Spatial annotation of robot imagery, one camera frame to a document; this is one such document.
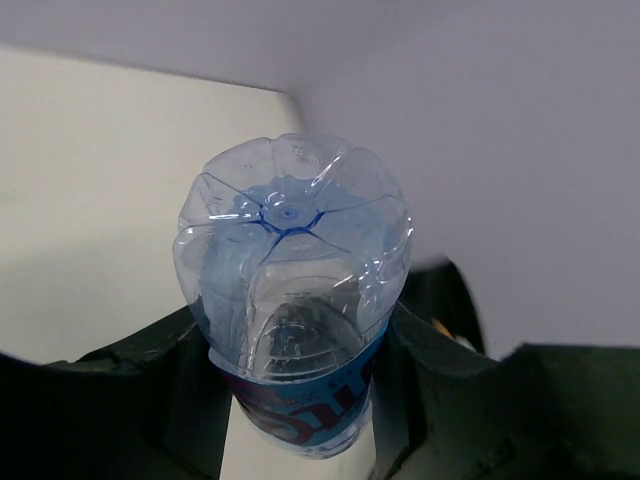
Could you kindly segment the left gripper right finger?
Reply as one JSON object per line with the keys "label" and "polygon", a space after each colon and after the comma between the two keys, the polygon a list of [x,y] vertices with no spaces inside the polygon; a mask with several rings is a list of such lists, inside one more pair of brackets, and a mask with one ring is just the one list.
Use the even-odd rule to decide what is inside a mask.
{"label": "left gripper right finger", "polygon": [[382,479],[635,479],[639,353],[525,344],[495,361],[398,306],[373,428]]}

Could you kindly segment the clear bottle blue cap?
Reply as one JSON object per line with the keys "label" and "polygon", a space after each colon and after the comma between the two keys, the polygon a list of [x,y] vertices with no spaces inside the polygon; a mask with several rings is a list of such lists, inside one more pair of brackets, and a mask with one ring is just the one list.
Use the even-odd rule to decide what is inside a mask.
{"label": "clear bottle blue cap", "polygon": [[195,177],[176,274],[210,361],[266,437],[313,459],[358,439],[412,232],[389,170],[340,138],[257,138]]}

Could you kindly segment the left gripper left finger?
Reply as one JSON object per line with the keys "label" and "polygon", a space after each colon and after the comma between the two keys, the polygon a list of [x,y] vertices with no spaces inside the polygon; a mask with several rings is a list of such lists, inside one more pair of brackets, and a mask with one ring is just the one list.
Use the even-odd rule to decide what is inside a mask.
{"label": "left gripper left finger", "polygon": [[1,357],[4,479],[217,479],[231,395],[188,308],[75,362]]}

